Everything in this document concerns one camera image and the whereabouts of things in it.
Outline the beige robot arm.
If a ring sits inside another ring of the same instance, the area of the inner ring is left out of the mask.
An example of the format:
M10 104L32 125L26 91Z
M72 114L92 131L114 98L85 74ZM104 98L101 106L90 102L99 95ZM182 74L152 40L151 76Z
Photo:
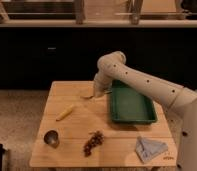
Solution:
M128 67L121 51L100 57L97 68L94 97L103 96L113 80L120 80L183 119L176 171L197 171L197 92Z

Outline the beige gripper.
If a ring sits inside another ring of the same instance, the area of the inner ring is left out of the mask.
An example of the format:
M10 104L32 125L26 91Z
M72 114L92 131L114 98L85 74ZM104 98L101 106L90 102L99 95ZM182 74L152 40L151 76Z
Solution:
M103 75L96 74L94 77L93 95L98 98L105 94L107 89L106 81Z

